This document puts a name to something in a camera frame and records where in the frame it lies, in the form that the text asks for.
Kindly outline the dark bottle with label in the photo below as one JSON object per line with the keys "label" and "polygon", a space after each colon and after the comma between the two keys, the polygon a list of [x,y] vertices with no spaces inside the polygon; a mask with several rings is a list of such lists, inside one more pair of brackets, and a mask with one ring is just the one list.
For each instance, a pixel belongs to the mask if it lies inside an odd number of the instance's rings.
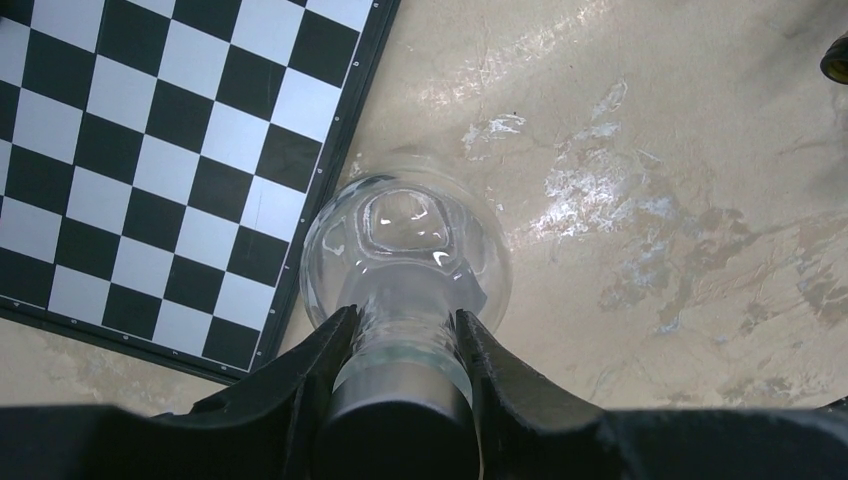
{"label": "dark bottle with label", "polygon": [[820,61],[820,70],[829,80],[848,84],[848,33],[837,38],[827,49]]}

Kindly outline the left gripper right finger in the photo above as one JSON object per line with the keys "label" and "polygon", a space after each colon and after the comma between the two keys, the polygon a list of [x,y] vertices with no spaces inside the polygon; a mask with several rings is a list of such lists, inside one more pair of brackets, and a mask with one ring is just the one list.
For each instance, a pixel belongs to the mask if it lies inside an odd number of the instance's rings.
{"label": "left gripper right finger", "polygon": [[819,409],[606,410],[456,316],[487,479],[843,479],[847,415]]}

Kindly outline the clear bottle silver cap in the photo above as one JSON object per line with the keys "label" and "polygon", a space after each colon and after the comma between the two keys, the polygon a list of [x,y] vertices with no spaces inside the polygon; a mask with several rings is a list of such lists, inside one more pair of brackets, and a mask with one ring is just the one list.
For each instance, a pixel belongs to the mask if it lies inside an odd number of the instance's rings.
{"label": "clear bottle silver cap", "polygon": [[473,387],[456,317],[496,329],[512,288],[503,229],[433,155],[397,152],[342,187],[304,241],[314,325],[359,324],[312,461],[317,479],[475,479]]}

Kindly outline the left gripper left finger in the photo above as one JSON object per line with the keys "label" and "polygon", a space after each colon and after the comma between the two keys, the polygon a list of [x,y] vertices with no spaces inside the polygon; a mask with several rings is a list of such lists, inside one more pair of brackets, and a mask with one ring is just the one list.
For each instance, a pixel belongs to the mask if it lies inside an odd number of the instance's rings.
{"label": "left gripper left finger", "polygon": [[353,306],[187,414],[114,405],[1,410],[4,479],[281,479],[304,471],[358,326]]}

